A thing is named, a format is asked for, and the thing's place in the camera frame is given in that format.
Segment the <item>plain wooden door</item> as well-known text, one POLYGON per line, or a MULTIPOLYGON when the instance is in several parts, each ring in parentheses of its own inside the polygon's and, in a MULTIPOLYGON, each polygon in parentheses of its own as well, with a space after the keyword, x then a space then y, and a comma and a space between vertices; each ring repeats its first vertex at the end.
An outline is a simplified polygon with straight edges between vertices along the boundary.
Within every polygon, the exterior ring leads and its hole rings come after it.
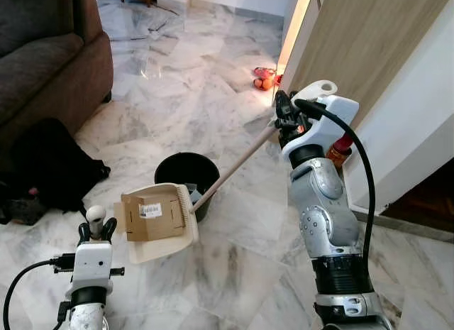
POLYGON ((353 128, 431 134, 453 116, 453 0, 309 0, 281 88, 327 79, 360 105, 353 128))

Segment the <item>beige dustpan with wooden handle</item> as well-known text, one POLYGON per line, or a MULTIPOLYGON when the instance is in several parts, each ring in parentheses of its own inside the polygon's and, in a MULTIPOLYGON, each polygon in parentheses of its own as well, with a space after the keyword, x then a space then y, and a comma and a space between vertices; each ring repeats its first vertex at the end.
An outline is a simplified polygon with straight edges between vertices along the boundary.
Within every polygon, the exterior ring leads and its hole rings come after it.
MULTIPOLYGON (((164 258, 166 255, 172 255, 182 249, 188 248, 193 242, 199 240, 198 227, 196 222, 196 216, 194 213, 194 204, 190 207, 190 191, 186 185, 172 184, 172 183, 160 183, 155 185, 177 185, 179 188, 179 194, 181 195, 182 203, 184 204, 184 218, 186 221, 186 233, 178 237, 169 237, 166 239, 146 241, 146 242, 132 242, 126 239, 126 246, 130 255, 130 261, 133 264, 140 264, 156 258, 164 258)), ((147 187, 140 188, 136 192, 145 189, 147 187)), ((116 203, 116 219, 121 222, 120 217, 123 213, 123 207, 121 201, 116 203)), ((123 223, 117 226, 118 233, 124 233, 123 223)))

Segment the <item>dark wooden step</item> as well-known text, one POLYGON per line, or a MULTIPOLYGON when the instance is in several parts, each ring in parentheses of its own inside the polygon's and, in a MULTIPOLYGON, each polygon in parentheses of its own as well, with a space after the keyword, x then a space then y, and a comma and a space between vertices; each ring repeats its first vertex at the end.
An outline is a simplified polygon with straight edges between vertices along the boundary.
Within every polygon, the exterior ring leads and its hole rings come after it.
POLYGON ((454 232, 453 161, 419 182, 382 212, 390 219, 454 232))

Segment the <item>red capped bottle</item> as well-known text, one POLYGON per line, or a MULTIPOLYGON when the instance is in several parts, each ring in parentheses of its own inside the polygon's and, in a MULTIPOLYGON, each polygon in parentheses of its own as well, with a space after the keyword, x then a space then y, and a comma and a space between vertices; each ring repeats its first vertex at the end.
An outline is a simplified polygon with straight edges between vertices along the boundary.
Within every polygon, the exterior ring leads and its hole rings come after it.
POLYGON ((350 134, 344 134, 327 150, 326 157, 334 167, 342 168, 351 154, 353 154, 353 138, 350 134))

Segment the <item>wooden broom with white cap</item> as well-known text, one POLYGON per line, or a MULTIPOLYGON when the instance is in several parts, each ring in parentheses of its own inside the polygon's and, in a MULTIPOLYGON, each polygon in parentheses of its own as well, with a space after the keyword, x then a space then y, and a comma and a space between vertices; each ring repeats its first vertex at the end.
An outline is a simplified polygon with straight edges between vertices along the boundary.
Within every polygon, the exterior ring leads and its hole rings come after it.
POLYGON ((95 204, 92 207, 87 208, 84 212, 85 220, 89 225, 91 235, 94 239, 100 239, 101 233, 103 233, 104 223, 106 219, 106 210, 104 207, 95 204))

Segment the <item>black cloth bag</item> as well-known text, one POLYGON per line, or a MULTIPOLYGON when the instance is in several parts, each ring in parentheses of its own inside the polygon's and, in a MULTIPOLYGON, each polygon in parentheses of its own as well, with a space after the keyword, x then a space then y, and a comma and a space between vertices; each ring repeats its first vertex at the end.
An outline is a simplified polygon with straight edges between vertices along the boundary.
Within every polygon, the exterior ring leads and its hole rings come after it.
POLYGON ((10 155, 12 168, 0 169, 0 225, 32 226, 51 208, 84 213, 85 195, 111 173, 57 119, 32 125, 13 142, 10 155))

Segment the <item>brown cardboard box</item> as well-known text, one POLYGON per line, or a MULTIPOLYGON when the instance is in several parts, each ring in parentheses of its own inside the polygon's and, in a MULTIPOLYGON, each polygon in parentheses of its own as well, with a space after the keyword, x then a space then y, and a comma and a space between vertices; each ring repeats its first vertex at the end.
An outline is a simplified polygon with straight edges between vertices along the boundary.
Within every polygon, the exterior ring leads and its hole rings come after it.
POLYGON ((177 185, 153 185, 138 192, 121 194, 126 239, 146 242, 186 233, 184 204, 177 185))

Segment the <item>dark brown sofa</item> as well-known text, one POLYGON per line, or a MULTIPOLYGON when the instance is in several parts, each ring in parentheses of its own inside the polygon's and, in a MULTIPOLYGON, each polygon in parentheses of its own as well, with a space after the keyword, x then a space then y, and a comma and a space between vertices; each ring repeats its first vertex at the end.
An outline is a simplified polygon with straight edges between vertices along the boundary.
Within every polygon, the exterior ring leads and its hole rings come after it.
POLYGON ((78 132, 113 73, 96 0, 0 0, 0 149, 43 119, 78 132))

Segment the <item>red orange fruit pile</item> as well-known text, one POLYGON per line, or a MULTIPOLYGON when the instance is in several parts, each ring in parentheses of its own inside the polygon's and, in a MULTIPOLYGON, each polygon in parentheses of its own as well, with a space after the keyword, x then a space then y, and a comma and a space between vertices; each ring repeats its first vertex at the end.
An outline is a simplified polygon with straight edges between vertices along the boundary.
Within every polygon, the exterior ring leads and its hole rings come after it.
POLYGON ((279 86, 282 81, 282 75, 275 68, 256 67, 253 68, 253 86, 262 91, 268 91, 273 87, 279 86))

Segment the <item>black plastic bucket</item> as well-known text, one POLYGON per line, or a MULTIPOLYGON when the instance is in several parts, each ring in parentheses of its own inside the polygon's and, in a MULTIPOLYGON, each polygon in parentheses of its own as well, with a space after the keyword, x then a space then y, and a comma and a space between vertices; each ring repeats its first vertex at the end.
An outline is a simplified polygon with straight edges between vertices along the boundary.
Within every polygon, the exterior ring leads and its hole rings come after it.
POLYGON ((190 191, 190 207, 201 199, 220 178, 217 165, 198 153, 175 153, 157 165, 155 184, 186 185, 190 191))

